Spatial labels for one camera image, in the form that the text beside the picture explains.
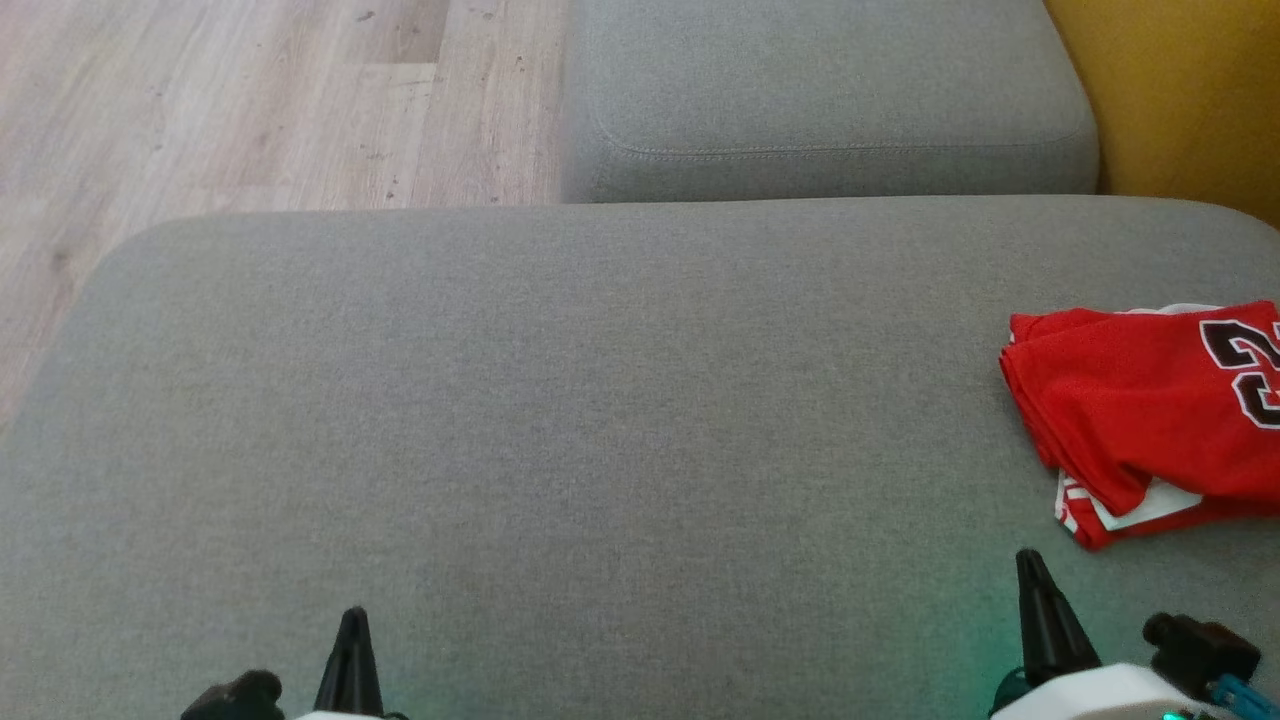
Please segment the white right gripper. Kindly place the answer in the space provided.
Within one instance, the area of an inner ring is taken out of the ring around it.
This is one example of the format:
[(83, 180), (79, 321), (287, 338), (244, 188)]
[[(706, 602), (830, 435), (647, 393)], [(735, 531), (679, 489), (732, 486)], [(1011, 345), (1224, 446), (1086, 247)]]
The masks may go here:
[(1015, 555), (1021, 656), (1037, 687), (993, 719), (1221, 719), (1222, 710), (1192, 698), (1148, 667), (1102, 666), (1071, 605), (1041, 553)]

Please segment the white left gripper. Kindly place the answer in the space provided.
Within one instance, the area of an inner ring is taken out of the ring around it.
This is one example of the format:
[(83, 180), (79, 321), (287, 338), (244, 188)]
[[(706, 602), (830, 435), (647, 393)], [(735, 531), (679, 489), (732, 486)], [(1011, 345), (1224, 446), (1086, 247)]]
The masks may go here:
[(296, 720), (371, 719), (410, 720), (402, 712), (385, 711), (369, 616), (364, 607), (353, 606), (340, 618), (314, 710)]

